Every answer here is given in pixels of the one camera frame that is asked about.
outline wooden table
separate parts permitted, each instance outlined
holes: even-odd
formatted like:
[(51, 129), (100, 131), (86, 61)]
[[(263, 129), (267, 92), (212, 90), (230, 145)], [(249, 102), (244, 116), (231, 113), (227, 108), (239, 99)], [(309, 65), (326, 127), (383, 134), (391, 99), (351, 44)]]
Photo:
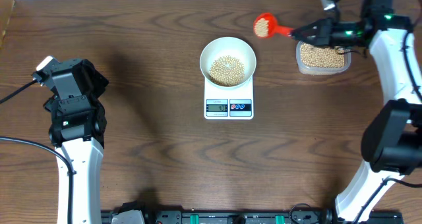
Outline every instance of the wooden table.
[[(341, 2), (344, 20), (358, 19), (360, 2)], [(416, 0), (395, 7), (419, 12)], [(47, 55), (89, 59), (109, 79), (100, 98), (108, 120), (102, 209), (136, 199), (202, 210), (330, 207), (359, 167), (361, 135), (382, 107), (377, 68), (353, 55), (343, 74), (301, 74), (297, 42), (253, 35), (266, 11), (291, 27), (325, 17), (319, 0), (17, 1), (0, 51), (0, 98), (29, 82)], [(258, 57), (251, 121), (203, 117), (199, 56), (222, 36), (249, 42)], [(417, 54), (421, 61), (419, 42)], [(0, 134), (49, 144), (49, 96), (33, 86), (1, 105)], [(0, 223), (56, 222), (56, 166), (39, 149), (0, 144)], [(406, 178), (421, 179), (420, 171)], [(396, 185), (377, 209), (419, 223), (420, 206), (420, 191)]]

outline red spoon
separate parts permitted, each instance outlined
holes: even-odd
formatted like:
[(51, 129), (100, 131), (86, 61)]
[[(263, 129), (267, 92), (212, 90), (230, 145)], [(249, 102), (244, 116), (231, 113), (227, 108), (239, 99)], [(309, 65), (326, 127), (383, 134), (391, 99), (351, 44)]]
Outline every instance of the red spoon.
[(285, 26), (279, 26), (276, 17), (271, 14), (271, 13), (263, 13), (261, 15), (259, 15), (256, 20), (253, 22), (253, 26), (254, 26), (254, 32), (255, 32), (255, 25), (256, 23), (260, 20), (264, 18), (265, 20), (268, 21), (268, 35), (265, 37), (262, 36), (258, 36), (260, 38), (271, 38), (274, 34), (279, 33), (283, 36), (287, 36), (290, 37), (291, 36), (291, 31), (294, 30), (293, 28), (289, 28), (289, 27), (285, 27)]

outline digital kitchen scale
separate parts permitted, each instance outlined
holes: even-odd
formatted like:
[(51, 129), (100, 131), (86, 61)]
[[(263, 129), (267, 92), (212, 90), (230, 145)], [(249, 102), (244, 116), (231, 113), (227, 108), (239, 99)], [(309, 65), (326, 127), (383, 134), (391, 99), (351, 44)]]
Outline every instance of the digital kitchen scale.
[(215, 87), (205, 80), (205, 119), (252, 119), (253, 79), (233, 90)]
[[(209, 74), (212, 63), (220, 57), (235, 57), (244, 65), (244, 77), (236, 86), (221, 86), (211, 81)], [(256, 57), (252, 48), (243, 40), (223, 37), (209, 43), (200, 56), (200, 69), (205, 77), (204, 117), (205, 119), (252, 119), (253, 73)]]

